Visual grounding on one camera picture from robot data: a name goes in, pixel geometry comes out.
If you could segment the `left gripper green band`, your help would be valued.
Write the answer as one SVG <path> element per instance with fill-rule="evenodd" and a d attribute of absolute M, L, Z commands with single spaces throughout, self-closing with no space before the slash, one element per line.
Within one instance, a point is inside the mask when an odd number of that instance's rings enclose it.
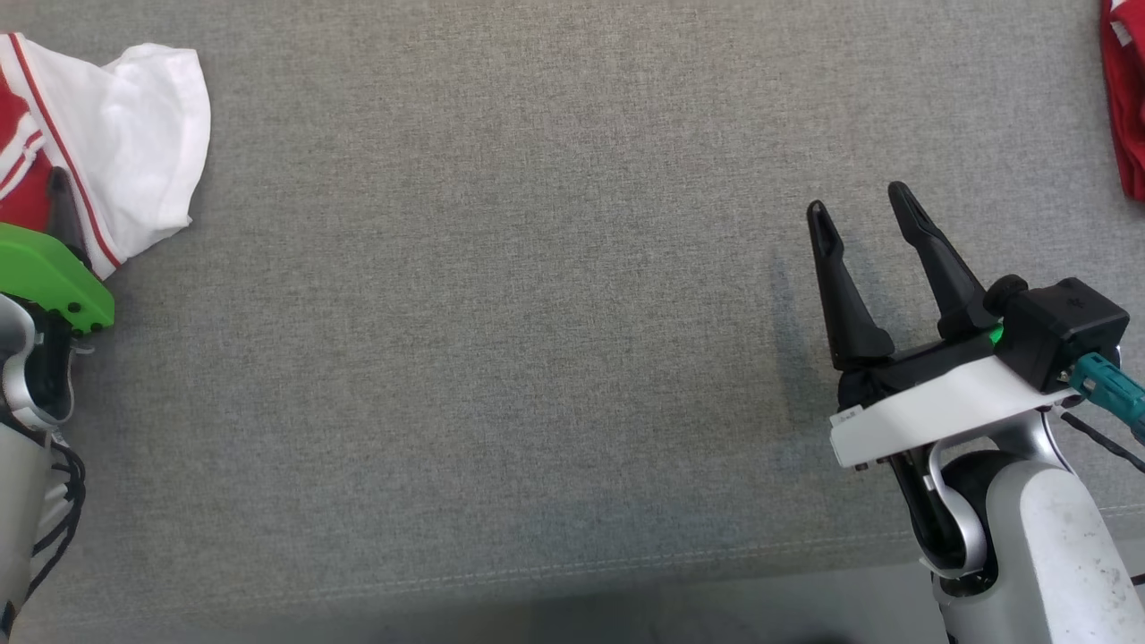
<path fill-rule="evenodd" d="M 47 233 L 1 225 L 1 291 L 44 311 L 57 311 L 78 333 L 114 325 L 114 298 L 90 273 L 65 168 L 53 166 L 47 183 Z"/>

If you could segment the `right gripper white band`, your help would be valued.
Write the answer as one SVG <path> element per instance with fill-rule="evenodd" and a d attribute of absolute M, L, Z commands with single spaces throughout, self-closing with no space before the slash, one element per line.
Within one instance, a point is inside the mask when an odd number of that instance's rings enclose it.
<path fill-rule="evenodd" d="M 887 195 L 901 235 L 927 273 L 939 307 L 937 331 L 943 341 L 957 343 L 935 341 L 895 354 L 895 344 L 876 325 L 845 265 L 834 217 L 822 201 L 810 203 L 806 220 L 827 346 L 835 369 L 843 371 L 829 437 L 844 468 L 988 431 L 1076 395 L 1068 386 L 1042 393 L 994 354 L 1002 330 L 984 306 L 981 282 L 911 188 L 892 181 Z M 976 337 L 962 341 L 971 335 Z"/>

